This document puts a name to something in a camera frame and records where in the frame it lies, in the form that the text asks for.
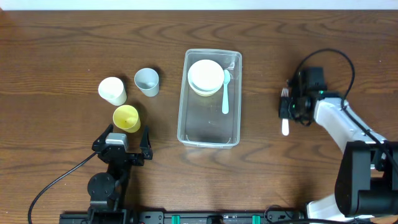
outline white wall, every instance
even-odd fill
[[[398,0],[0,0],[3,10],[398,9]]]

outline yellow cup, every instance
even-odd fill
[[[123,131],[135,133],[141,127],[137,110],[130,105],[118,107],[113,113],[113,123]]]

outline white cup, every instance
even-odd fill
[[[159,92],[159,75],[151,68],[143,68],[136,73],[134,83],[146,96],[156,96]]]
[[[115,106],[120,106],[127,100],[123,82],[116,77],[108,77],[102,80],[98,86],[98,93]]]

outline green clip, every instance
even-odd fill
[[[172,215],[172,224],[180,224],[180,216]]]
[[[259,215],[253,215],[253,224],[261,224],[261,217]]]

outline gray cup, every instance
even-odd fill
[[[136,73],[134,83],[146,96],[156,96],[159,92],[159,75],[151,68],[143,68]]]

